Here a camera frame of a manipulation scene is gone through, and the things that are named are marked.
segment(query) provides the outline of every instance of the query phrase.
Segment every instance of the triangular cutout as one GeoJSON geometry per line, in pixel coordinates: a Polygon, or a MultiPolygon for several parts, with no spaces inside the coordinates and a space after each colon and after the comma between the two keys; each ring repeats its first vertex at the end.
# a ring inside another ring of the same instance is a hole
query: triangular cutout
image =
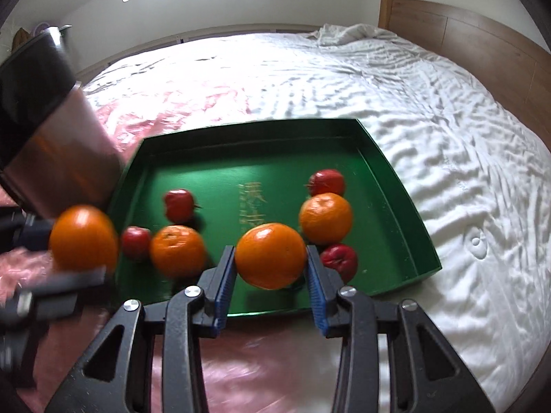
{"type": "Polygon", "coordinates": [[[429,381],[437,381],[453,376],[456,370],[438,346],[432,334],[423,326],[417,327],[417,333],[423,352],[425,374],[429,381]]]}
{"type": "Polygon", "coordinates": [[[99,381],[111,382],[115,378],[118,352],[121,348],[125,327],[118,325],[103,341],[99,349],[84,367],[84,375],[99,381]]]}

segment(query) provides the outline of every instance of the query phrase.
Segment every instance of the green tray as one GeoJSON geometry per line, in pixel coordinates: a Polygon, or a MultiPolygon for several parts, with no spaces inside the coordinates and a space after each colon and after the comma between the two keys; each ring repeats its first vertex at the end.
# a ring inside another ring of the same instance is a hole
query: green tray
{"type": "MultiPolygon", "coordinates": [[[[319,169],[338,169],[354,226],[344,243],[359,256],[351,284],[382,294],[426,278],[440,262],[415,206],[373,139],[355,119],[259,121],[146,138],[128,164],[109,207],[120,233],[129,225],[151,229],[169,224],[163,195],[187,188],[202,207],[194,226],[203,236],[211,265],[225,245],[251,227],[281,222],[299,229],[305,184],[319,169]]],[[[191,281],[172,281],[150,262],[120,257],[120,300],[145,304],[169,299],[191,281]]],[[[254,288],[238,277],[232,315],[309,308],[301,284],[277,291],[254,288]]]]}

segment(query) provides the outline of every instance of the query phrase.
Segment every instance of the bed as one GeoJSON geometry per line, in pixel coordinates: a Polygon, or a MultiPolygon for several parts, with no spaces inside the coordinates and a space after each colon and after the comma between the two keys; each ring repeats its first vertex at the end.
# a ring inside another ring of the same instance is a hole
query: bed
{"type": "MultiPolygon", "coordinates": [[[[85,93],[126,158],[143,136],[168,131],[360,119],[412,197],[443,265],[386,298],[415,298],[501,413],[551,339],[549,64],[543,49],[476,14],[382,0],[380,28],[326,25],[310,34],[189,42],[127,57],[85,93]]],[[[44,277],[50,265],[47,254],[4,256],[0,293],[20,278],[44,277]]],[[[89,311],[52,328],[39,349],[38,391],[21,393],[34,411],[104,321],[105,313],[89,311]]],[[[153,411],[160,411],[157,344],[153,411]]],[[[388,411],[383,338],[380,344],[380,411],[388,411]]],[[[330,411],[340,343],[323,339],[307,313],[233,319],[220,339],[201,345],[211,412],[330,411]]]]}

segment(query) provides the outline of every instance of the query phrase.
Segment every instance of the silver screw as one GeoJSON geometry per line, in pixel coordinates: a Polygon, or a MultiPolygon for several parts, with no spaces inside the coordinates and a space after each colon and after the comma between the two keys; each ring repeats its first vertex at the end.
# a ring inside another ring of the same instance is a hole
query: silver screw
{"type": "Polygon", "coordinates": [[[402,307],[409,312],[417,310],[417,306],[417,301],[415,301],[414,299],[405,299],[404,301],[402,301],[402,307]]]}
{"type": "Polygon", "coordinates": [[[199,286],[186,287],[184,294],[186,294],[189,298],[198,297],[201,294],[201,288],[199,286]]]}
{"type": "Polygon", "coordinates": [[[123,306],[125,310],[127,310],[128,312],[132,312],[139,307],[139,301],[137,299],[128,299],[125,301],[125,304],[123,304],[123,306]]]}
{"type": "Polygon", "coordinates": [[[23,292],[19,295],[19,299],[17,300],[17,308],[15,310],[18,316],[26,317],[29,314],[29,311],[31,310],[31,302],[31,292],[23,292]]]}
{"type": "Polygon", "coordinates": [[[356,295],[357,290],[352,286],[344,286],[339,289],[339,295],[346,298],[351,298],[356,295]]]}

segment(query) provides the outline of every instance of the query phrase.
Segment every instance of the wrinkled white fabric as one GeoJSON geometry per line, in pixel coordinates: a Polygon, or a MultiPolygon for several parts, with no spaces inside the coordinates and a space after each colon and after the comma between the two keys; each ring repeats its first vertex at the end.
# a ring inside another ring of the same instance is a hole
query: wrinkled white fabric
{"type": "MultiPolygon", "coordinates": [[[[114,135],[129,107],[155,120],[167,89],[197,93],[203,83],[232,89],[245,109],[189,109],[181,129],[298,117],[362,121],[409,192],[443,266],[390,299],[415,298],[504,411],[551,338],[551,153],[541,140],[467,71],[365,25],[172,46],[120,61],[86,90],[99,113],[116,101],[104,120],[114,135]]],[[[182,116],[176,108],[172,115],[182,116]]],[[[131,141],[131,131],[121,134],[131,141]]],[[[293,368],[303,375],[294,377],[300,394],[293,411],[330,411],[327,387],[340,345],[312,333],[311,324],[290,328],[296,348],[310,353],[293,368]]],[[[385,371],[381,382],[387,391],[385,371]]],[[[381,404],[387,411],[387,395],[381,404]]]]}

